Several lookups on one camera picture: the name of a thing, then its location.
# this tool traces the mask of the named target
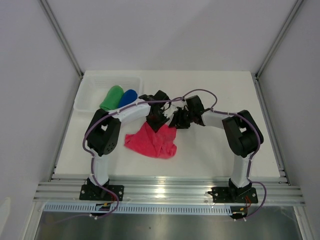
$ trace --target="white plastic bin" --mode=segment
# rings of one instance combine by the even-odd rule
[[[84,74],[74,99],[73,109],[80,113],[95,113],[110,88],[119,85],[124,91],[133,89],[142,95],[143,82],[137,76],[110,76],[103,73]]]

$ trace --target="red cloth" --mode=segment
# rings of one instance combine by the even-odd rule
[[[169,159],[176,154],[174,144],[177,129],[163,125],[155,133],[148,123],[144,123],[136,134],[126,134],[124,145],[142,155],[151,158]]]

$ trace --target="gray wall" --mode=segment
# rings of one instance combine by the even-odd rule
[[[295,0],[48,0],[85,70],[255,72]]]
[[[0,202],[11,198],[3,240],[19,239],[56,152],[76,82],[38,2],[1,0]]]
[[[288,174],[320,236],[320,1],[307,0],[260,80]]]

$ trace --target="metal frame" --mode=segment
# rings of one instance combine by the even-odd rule
[[[45,15],[47,16],[53,30],[55,31],[58,40],[60,41],[65,53],[70,59],[75,71],[79,78],[83,76],[83,72],[51,10],[47,0],[38,0]],[[269,52],[264,58],[258,72],[253,76],[254,86],[260,102],[262,113],[266,122],[267,130],[271,139],[273,151],[278,163],[280,177],[271,178],[254,178],[252,180],[261,181],[267,188],[266,206],[294,206],[297,221],[300,227],[303,239],[313,240],[314,236],[307,219],[305,211],[305,201],[300,187],[291,186],[288,176],[285,172],[284,158],[279,147],[279,143],[269,116],[268,108],[261,91],[259,79],[265,68],[272,60],[277,49],[282,43],[290,26],[293,24],[294,19],[297,17],[305,0],[297,0],[291,9],[288,17],[281,27],[279,34],[274,40]],[[68,129],[70,116],[65,126],[64,135],[62,136],[59,149],[56,154],[56,159],[52,166],[52,172],[48,182],[40,182],[34,196],[33,210],[29,217],[29,224],[25,229],[24,236],[21,239],[33,239],[36,235],[37,227],[40,221],[41,214],[44,210],[46,203],[65,205],[88,205],[98,202],[93,201],[80,201],[81,185],[85,183],[87,175],[57,175],[54,174],[54,168],[59,158],[62,145],[65,139],[66,131]],[[124,185],[124,198],[121,205],[139,205],[139,206],[185,206],[197,208],[209,205],[214,206],[236,206],[237,204],[214,204],[212,197],[207,193],[214,186],[227,186],[228,178],[219,177],[214,179],[208,178],[181,178],[181,177],[120,177],[110,176],[111,184]],[[259,201],[263,198],[264,191],[260,186],[255,186]]]

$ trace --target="blue cloth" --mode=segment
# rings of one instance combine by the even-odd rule
[[[130,103],[133,103],[137,98],[138,98],[138,94],[136,93],[136,91],[129,89],[122,95],[118,108],[121,108]]]

